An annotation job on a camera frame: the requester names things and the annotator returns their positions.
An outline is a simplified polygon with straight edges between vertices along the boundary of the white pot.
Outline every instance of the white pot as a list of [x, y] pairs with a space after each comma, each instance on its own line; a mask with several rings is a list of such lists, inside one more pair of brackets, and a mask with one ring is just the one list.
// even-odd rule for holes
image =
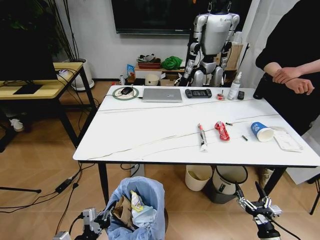
[[[95, 85], [95, 82], [92, 80], [92, 75], [91, 75], [89, 63], [88, 63], [88, 61], [86, 59], [83, 59], [83, 58], [80, 58], [79, 60], [83, 63], [83, 69], [84, 69], [86, 78], [88, 80], [89, 87], [92, 88]], [[64, 63], [69, 63], [70, 60], [65, 60], [63, 62]], [[81, 78], [80, 74], [71, 83], [71, 86], [75, 91], [85, 91], [86, 90], [86, 88], [84, 86], [84, 82], [82, 81], [82, 78]]]

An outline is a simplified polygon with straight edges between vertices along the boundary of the person's hand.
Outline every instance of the person's hand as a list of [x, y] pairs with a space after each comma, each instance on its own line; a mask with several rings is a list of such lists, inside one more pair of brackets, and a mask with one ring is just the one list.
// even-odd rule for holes
[[273, 76], [273, 81], [277, 84], [285, 84], [291, 79], [299, 78], [302, 75], [297, 67], [284, 67], [279, 69]]
[[308, 79], [294, 78], [285, 83], [287, 88], [293, 90], [296, 94], [310, 95], [315, 87], [312, 85], [312, 82]]

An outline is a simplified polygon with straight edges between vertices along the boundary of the trash can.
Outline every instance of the trash can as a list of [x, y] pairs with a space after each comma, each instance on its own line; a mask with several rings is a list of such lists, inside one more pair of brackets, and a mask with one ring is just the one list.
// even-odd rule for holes
[[136, 192], [146, 206], [156, 209], [156, 216], [149, 227], [139, 227], [132, 231], [123, 227], [111, 218], [110, 227], [106, 230], [109, 240], [164, 240], [165, 239], [165, 190], [163, 185], [143, 176], [128, 177], [112, 193], [107, 208], [118, 202], [122, 195], [131, 199], [131, 192]]
[[217, 166], [213, 176], [206, 183], [202, 191], [213, 203], [225, 204], [237, 197], [235, 193], [235, 182], [231, 183], [231, 179], [241, 184], [244, 183], [247, 178], [248, 171], [243, 166]]
[[208, 165], [187, 165], [185, 185], [192, 191], [201, 191], [212, 177], [212, 168]]
[[244, 166], [216, 166], [212, 181], [215, 189], [225, 195], [236, 192], [236, 183], [243, 184], [248, 179], [248, 171]]

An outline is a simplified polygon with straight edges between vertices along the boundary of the blue plastic bag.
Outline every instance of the blue plastic bag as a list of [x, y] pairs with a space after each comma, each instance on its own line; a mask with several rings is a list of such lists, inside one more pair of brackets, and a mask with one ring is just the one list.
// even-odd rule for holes
[[112, 193], [109, 206], [120, 200], [122, 195], [131, 199], [130, 190], [140, 195], [147, 206], [157, 210], [155, 220], [150, 227], [140, 227], [134, 232], [122, 227], [111, 220], [111, 225], [106, 230], [109, 240], [164, 240], [165, 239], [165, 190], [163, 185], [143, 176], [128, 177]]

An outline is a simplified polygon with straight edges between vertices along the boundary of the monitor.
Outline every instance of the monitor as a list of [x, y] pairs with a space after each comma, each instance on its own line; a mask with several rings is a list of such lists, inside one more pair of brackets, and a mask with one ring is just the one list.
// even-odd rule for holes
[[9, 29], [0, 37], [0, 81], [24, 81], [15, 94], [33, 94], [42, 85], [34, 80], [56, 80], [46, 38], [34, 30]]
[[[112, 0], [118, 34], [188, 35], [195, 17], [208, 13], [208, 0]], [[252, 0], [232, 0], [241, 31]]]

